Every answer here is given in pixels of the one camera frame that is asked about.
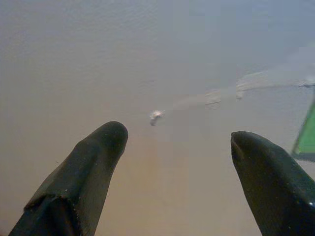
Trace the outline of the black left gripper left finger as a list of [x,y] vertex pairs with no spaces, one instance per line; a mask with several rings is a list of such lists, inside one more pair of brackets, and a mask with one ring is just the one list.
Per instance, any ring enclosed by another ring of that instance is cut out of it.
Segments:
[[78,142],[25,205],[11,236],[93,236],[128,140],[110,121]]

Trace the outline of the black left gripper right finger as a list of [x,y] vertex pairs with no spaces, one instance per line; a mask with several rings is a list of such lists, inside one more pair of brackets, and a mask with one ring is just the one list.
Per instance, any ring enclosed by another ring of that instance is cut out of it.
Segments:
[[262,235],[315,234],[315,181],[282,147],[237,131],[231,134],[231,156]]

